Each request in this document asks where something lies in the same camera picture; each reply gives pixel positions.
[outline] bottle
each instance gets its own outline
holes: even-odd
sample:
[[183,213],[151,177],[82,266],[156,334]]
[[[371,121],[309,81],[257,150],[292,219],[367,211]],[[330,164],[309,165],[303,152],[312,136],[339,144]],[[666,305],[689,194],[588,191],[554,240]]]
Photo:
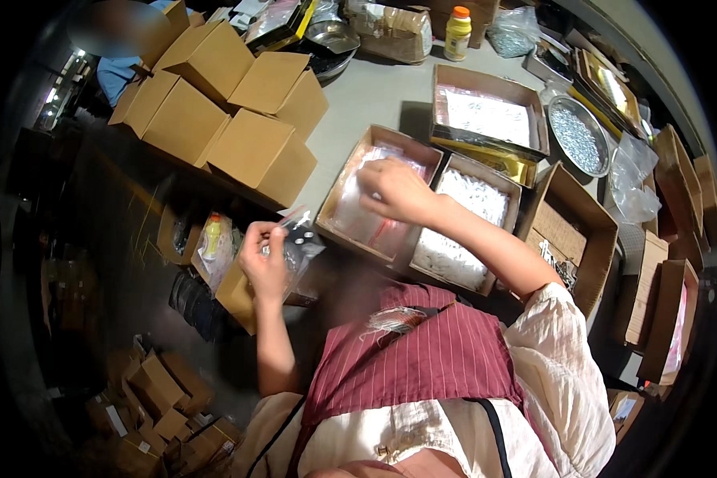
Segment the bottle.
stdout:
[[467,53],[470,43],[470,11],[465,7],[454,7],[452,15],[447,22],[447,44],[443,54],[451,61],[462,61]]
[[215,259],[218,253],[218,241],[220,240],[220,214],[212,213],[210,222],[205,226],[205,250],[202,251],[202,258],[206,261]]

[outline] stack of cardboard boxes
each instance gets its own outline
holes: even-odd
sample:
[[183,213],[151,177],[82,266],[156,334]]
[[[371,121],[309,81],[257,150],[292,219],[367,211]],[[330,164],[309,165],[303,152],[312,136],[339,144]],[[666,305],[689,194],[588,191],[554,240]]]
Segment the stack of cardboard boxes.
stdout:
[[141,57],[149,71],[122,93],[109,125],[291,206],[316,163],[305,141],[328,107],[309,57],[255,58],[228,22],[192,27],[183,0],[165,12],[169,44]]
[[204,415],[212,389],[177,353],[117,350],[109,387],[86,403],[94,427],[114,444],[106,456],[128,476],[193,472],[228,456],[241,433],[230,420]]

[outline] finger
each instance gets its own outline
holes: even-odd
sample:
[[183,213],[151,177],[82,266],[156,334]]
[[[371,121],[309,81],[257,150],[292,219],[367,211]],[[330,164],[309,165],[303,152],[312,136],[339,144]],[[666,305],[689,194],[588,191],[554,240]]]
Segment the finger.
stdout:
[[367,194],[362,194],[361,197],[358,198],[358,203],[361,205],[361,207],[366,210],[372,211],[373,213],[377,213],[384,217],[390,216],[390,206],[383,203],[382,201],[376,200],[374,197],[368,196]]

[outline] box lid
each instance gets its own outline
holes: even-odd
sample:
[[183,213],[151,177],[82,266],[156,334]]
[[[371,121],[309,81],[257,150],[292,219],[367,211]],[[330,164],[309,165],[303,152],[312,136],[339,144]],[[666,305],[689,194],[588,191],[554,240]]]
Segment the box lid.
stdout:
[[213,145],[207,162],[257,188],[293,131],[276,119],[240,110]]
[[308,66],[308,55],[263,52],[231,94],[229,102],[273,115]]

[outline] yellow bottle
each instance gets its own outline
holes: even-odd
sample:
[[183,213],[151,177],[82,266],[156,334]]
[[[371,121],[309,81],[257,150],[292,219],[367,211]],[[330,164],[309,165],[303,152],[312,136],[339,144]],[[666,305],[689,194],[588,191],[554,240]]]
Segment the yellow bottle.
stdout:
[[451,61],[462,61],[470,43],[470,11],[465,7],[454,7],[452,16],[447,22],[447,44],[443,54]]

